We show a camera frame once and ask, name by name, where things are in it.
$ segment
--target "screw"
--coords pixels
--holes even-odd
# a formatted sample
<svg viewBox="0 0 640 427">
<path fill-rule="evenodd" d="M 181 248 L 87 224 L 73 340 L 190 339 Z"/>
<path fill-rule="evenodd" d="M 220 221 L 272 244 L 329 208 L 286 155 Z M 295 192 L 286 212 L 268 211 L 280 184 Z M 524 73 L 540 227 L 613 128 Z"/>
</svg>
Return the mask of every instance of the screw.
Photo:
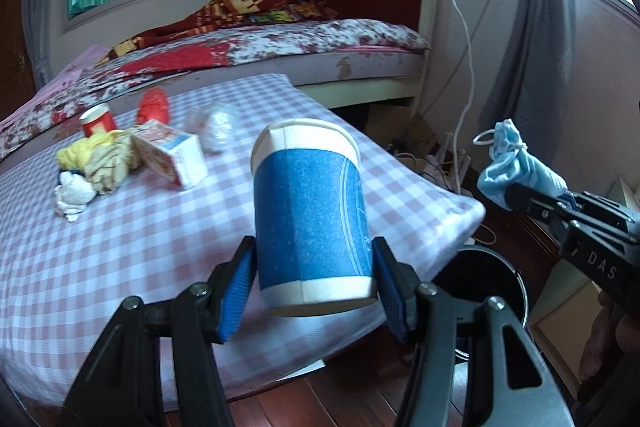
<svg viewBox="0 0 640 427">
<path fill-rule="evenodd" d="M 489 301 L 489 306 L 491 306 L 491 308 L 493 308 L 496 311 L 503 310 L 504 307 L 506 306 L 504 299 L 502 297 L 498 297 L 497 295 L 489 297 L 488 301 Z"/>
<path fill-rule="evenodd" d="M 127 297 L 122 301 L 122 307 L 126 310 L 135 310 L 138 306 L 140 306 L 140 297 L 136 297 L 135 295 Z"/>
<path fill-rule="evenodd" d="M 420 286 L 418 287 L 418 290 L 420 290 L 420 293 L 422 293 L 423 295 L 427 295 L 430 297 L 433 297 L 434 295 L 437 295 L 438 293 L 438 289 L 435 285 L 428 283 L 428 282 L 422 282 L 420 283 Z"/>
<path fill-rule="evenodd" d="M 195 284 L 191 285 L 190 290 L 191 293 L 193 293 L 196 297 L 202 297 L 209 292 L 209 287 L 207 286 L 207 283 L 196 282 Z"/>
</svg>

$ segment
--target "red blanket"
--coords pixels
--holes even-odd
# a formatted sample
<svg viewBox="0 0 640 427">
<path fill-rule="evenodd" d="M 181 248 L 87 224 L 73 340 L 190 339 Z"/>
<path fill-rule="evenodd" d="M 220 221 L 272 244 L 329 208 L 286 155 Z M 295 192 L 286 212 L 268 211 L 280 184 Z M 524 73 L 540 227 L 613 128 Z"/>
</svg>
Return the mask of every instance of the red blanket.
<svg viewBox="0 0 640 427">
<path fill-rule="evenodd" d="M 116 45 L 97 66 L 127 53 L 220 28 L 327 21 L 336 12 L 324 0 L 211 0 L 181 21 L 146 30 Z"/>
</svg>

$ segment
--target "glove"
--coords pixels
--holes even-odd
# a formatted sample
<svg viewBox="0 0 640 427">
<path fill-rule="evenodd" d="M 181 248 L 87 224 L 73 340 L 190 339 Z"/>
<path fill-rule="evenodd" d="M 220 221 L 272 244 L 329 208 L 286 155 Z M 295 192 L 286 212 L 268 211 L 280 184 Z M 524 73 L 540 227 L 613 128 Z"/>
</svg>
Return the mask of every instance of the glove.
<svg viewBox="0 0 640 427">
<path fill-rule="evenodd" d="M 133 147 L 131 133 L 124 131 L 111 145 L 95 148 L 84 174 L 98 194 L 108 194 L 122 185 L 129 171 L 140 166 L 140 156 Z"/>
<path fill-rule="evenodd" d="M 73 142 L 69 147 L 60 149 L 56 154 L 60 168 L 63 171 L 73 171 L 77 169 L 83 172 L 95 148 L 98 147 L 98 145 L 113 143 L 114 138 L 121 132 L 122 131 L 117 129 L 110 132 L 97 132 L 89 138 L 81 138 Z"/>
<path fill-rule="evenodd" d="M 149 120 L 158 120 L 169 123 L 169 102 L 162 89 L 147 91 L 140 101 L 140 109 L 136 117 L 136 123 L 142 125 Z"/>
</svg>

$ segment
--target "blue face mask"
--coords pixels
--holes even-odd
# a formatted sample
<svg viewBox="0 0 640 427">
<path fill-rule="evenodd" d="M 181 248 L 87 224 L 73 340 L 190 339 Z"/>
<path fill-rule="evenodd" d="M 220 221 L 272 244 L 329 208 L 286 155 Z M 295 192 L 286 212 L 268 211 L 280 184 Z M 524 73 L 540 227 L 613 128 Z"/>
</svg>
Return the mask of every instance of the blue face mask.
<svg viewBox="0 0 640 427">
<path fill-rule="evenodd" d="M 493 134 L 494 139 L 481 140 L 489 134 Z M 511 120 L 497 122 L 494 129 L 476 136 L 474 144 L 491 145 L 489 156 L 493 162 L 480 174 L 478 189 L 502 208 L 511 210 L 504 201 L 504 192 L 513 183 L 572 202 L 573 197 L 567 192 L 566 182 L 527 152 L 527 145 Z"/>
</svg>

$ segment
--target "yellow rubber glove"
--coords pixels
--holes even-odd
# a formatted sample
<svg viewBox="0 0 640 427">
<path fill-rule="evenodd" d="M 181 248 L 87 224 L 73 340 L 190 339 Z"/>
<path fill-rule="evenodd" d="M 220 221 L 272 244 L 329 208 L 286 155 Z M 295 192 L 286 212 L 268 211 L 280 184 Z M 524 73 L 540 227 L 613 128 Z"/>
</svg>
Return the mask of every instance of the yellow rubber glove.
<svg viewBox="0 0 640 427">
<path fill-rule="evenodd" d="M 94 149 L 98 145 L 111 145 L 115 137 L 123 131 L 116 129 L 109 132 L 98 132 L 89 138 L 81 138 L 73 142 L 69 147 L 60 149 L 56 154 L 58 164 L 63 171 L 78 169 L 84 173 L 84 168 L 89 163 Z"/>
<path fill-rule="evenodd" d="M 133 146 L 131 133 L 125 131 L 111 145 L 95 148 L 84 175 L 98 194 L 109 194 L 122 185 L 130 170 L 139 165 L 140 156 Z"/>
</svg>

